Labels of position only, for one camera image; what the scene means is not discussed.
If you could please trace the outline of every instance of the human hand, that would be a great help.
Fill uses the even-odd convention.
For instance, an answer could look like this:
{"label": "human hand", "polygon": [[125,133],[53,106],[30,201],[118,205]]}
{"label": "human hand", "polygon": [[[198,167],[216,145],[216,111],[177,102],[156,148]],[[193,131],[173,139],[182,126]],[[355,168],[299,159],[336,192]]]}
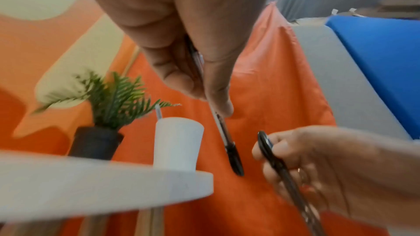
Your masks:
{"label": "human hand", "polygon": [[[380,226],[420,227],[420,146],[323,126],[273,133],[269,138],[274,155],[285,161],[302,194],[318,211]],[[263,159],[257,143],[252,153]],[[268,162],[262,171],[279,195],[291,202]]]}
{"label": "human hand", "polygon": [[[163,82],[207,99],[222,116],[233,113],[229,82],[266,0],[96,0],[142,48]],[[201,84],[184,43],[188,33],[202,53]]]}

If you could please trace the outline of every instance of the gold ring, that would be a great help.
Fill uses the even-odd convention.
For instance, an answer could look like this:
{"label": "gold ring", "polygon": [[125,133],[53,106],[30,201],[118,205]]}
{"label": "gold ring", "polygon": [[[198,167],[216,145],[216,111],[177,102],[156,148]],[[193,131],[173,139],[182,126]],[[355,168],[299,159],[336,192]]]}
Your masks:
{"label": "gold ring", "polygon": [[299,177],[301,179],[302,185],[309,185],[311,180],[309,179],[308,174],[303,170],[302,168],[297,169],[297,173],[299,174]]}

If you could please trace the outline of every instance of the white cup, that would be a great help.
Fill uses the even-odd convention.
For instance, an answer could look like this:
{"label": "white cup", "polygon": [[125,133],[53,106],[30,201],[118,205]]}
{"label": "white cup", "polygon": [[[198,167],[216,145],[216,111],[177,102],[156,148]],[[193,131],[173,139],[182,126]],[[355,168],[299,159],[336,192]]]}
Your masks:
{"label": "white cup", "polygon": [[195,171],[204,127],[181,117],[158,120],[154,135],[153,167]]}

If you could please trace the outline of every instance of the artificial fern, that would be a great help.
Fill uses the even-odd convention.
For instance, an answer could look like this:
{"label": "artificial fern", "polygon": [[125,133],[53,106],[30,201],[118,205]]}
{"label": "artificial fern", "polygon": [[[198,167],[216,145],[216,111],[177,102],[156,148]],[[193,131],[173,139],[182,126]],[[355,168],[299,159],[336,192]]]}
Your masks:
{"label": "artificial fern", "polygon": [[89,71],[85,78],[76,75],[76,80],[82,85],[81,90],[53,92],[47,96],[49,102],[44,103],[35,112],[45,111],[51,105],[60,102],[88,100],[95,126],[120,130],[153,111],[157,104],[161,108],[173,106],[166,101],[157,100],[152,103],[150,98],[146,99],[140,76],[133,82],[128,77],[121,77],[117,72],[112,72],[112,77],[111,81],[105,81],[93,71]]}

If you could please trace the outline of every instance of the blue mat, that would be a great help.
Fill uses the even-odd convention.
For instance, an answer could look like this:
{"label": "blue mat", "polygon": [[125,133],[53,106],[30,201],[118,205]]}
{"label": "blue mat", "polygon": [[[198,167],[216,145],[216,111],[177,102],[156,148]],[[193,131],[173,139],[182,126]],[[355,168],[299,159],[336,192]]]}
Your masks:
{"label": "blue mat", "polygon": [[404,129],[419,139],[420,21],[334,16],[326,25]]}

